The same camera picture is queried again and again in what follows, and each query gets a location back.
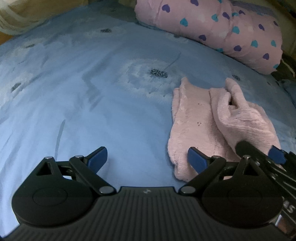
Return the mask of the pink knit cardigan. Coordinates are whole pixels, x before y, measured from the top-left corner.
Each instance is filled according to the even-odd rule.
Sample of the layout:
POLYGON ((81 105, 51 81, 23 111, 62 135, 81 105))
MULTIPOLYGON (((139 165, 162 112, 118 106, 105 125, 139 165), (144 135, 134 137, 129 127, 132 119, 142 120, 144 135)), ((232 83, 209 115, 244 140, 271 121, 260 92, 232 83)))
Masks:
POLYGON ((247 141, 264 154, 272 146, 280 148, 271 120, 264 109, 248 102, 239 84, 225 80, 224 88, 203 89, 192 85, 187 77, 174 89, 173 126, 168 140, 168 154, 175 167, 175 177, 190 181, 199 171, 187 160, 195 147, 206 156, 221 156, 238 162, 235 146, 247 141))

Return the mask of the blue dandelion pillow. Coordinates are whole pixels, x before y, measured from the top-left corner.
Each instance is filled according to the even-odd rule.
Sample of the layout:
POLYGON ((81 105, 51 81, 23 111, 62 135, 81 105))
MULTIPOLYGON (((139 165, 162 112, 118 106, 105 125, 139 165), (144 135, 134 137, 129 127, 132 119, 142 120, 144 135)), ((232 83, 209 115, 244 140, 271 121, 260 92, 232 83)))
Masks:
POLYGON ((296 106, 296 83, 292 80, 284 79, 281 86, 290 97, 294 106, 296 106))

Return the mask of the blue dandelion bed sheet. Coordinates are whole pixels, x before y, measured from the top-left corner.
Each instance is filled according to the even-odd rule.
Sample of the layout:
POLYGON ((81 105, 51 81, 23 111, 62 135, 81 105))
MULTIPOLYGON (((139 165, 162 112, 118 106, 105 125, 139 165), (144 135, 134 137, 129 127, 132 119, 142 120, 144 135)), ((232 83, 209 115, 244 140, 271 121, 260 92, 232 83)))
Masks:
POLYGON ((115 188, 180 188, 167 142, 183 77, 206 89, 234 78, 295 151, 295 107, 272 76, 146 28, 117 3, 77 8, 1 45, 1 236, 18 226, 13 194, 46 156, 67 161, 104 146, 99 176, 115 188))

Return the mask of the pink heart-patterned rolled quilt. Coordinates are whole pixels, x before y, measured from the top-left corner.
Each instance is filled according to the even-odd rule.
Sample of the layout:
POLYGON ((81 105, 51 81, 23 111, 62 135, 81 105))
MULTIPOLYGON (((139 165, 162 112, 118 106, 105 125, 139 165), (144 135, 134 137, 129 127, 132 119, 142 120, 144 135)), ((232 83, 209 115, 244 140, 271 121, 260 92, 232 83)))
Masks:
POLYGON ((258 73, 276 71, 282 35, 276 18, 231 1, 137 1, 139 22, 198 41, 258 73))

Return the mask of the wooden bedside cabinet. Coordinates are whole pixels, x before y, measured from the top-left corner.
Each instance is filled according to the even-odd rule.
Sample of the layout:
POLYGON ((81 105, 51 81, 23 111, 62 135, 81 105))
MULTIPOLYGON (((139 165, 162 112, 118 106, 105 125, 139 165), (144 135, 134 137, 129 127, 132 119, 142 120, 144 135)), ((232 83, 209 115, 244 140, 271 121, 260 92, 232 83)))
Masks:
POLYGON ((43 24, 51 17, 88 4, 89 1, 84 0, 1 1, 1 44, 43 24))

